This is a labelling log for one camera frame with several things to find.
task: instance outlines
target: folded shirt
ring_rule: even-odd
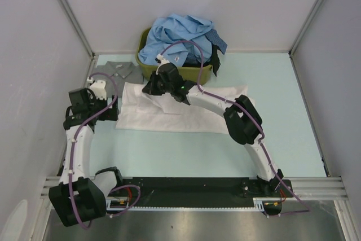
[[[148,95],[144,85],[126,83],[116,128],[158,132],[208,132],[228,134],[224,118],[197,106],[179,103],[169,94]],[[247,95],[247,86],[208,88],[221,96]]]
[[[144,82],[140,66],[135,66],[132,62],[107,62],[105,65],[96,66],[93,72],[103,72],[110,75],[118,87],[118,97],[122,97],[125,82],[142,84]],[[104,80],[106,82],[105,90],[107,97],[115,95],[114,87],[111,81],[101,75],[93,77],[95,80]]]

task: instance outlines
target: dark fabric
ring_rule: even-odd
[[[221,66],[221,62],[219,61],[219,57],[218,57],[218,52],[217,50],[219,50],[219,47],[217,45],[212,44],[212,54],[210,56],[210,59],[204,63],[204,66],[206,65],[212,65],[213,66],[213,73],[215,76],[217,76],[217,72]],[[188,57],[190,56],[190,54],[188,54],[186,62],[184,63],[183,67],[201,67],[200,61],[196,58],[196,56],[190,56],[190,58],[188,59]]]

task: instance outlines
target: metal plate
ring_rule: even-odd
[[[104,217],[90,230],[66,228],[54,211],[44,241],[343,241],[333,202],[309,202],[312,212],[267,219],[258,212],[129,212]],[[293,201],[285,211],[300,206]]]

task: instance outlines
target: white cloth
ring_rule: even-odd
[[[228,134],[223,117],[201,107],[179,103],[168,93],[147,95],[142,93],[143,88],[144,85],[125,84],[117,129]],[[247,90],[247,86],[207,88],[230,99],[247,95]]]

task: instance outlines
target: white wall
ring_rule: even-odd
[[[213,20],[230,51],[290,49],[315,0],[68,0],[92,49],[134,52],[141,32],[172,12]]]
[[[0,6],[0,232],[26,199],[24,240],[45,177],[59,166],[67,92],[82,85],[90,59],[57,0]]]
[[[361,222],[361,0],[326,0],[295,65],[326,162]]]

